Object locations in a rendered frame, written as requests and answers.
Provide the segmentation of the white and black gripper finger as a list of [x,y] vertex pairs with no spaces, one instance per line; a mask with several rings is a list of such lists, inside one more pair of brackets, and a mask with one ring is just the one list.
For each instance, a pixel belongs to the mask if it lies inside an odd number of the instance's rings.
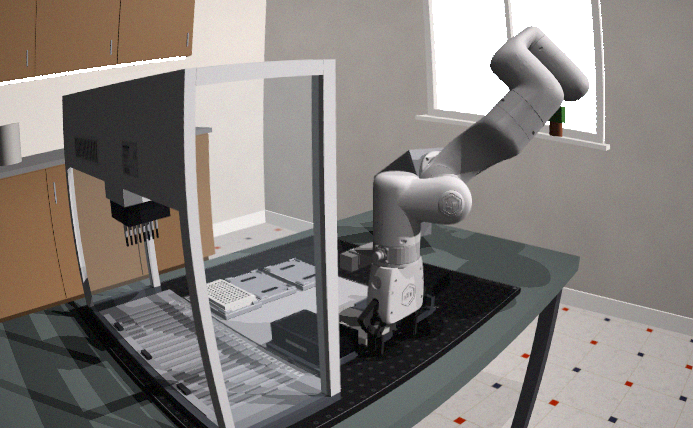
[[[384,335],[382,333],[386,323],[382,322],[381,318],[376,317],[379,314],[376,312],[378,307],[379,301],[374,298],[358,317],[357,321],[361,329],[367,333],[367,350],[377,355],[382,355],[384,353]],[[376,321],[380,322],[378,328],[373,326]]]
[[[423,289],[423,297],[426,292],[426,287],[424,286]],[[420,309],[417,311],[411,313],[410,315],[404,317],[401,319],[401,332],[409,334],[409,335],[416,335],[416,330],[417,330],[417,318],[420,313]]]

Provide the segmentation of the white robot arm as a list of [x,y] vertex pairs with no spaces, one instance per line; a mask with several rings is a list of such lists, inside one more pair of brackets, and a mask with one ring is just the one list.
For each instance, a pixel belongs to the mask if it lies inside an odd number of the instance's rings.
[[395,265],[416,261],[420,221],[449,225],[465,219],[472,207],[466,184],[518,155],[563,100],[577,101],[590,88],[587,76],[536,26],[506,41],[492,56],[490,69],[509,91],[440,152],[428,153],[419,177],[388,171],[374,178],[373,242],[341,253],[341,269],[353,272],[373,260]]

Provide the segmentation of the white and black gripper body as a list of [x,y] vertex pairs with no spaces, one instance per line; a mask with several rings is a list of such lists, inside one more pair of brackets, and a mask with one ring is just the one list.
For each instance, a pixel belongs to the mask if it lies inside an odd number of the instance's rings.
[[367,306],[374,298],[379,301],[377,313],[382,322],[393,324],[422,306],[423,264],[421,255],[419,257],[412,263],[398,265],[373,260]]

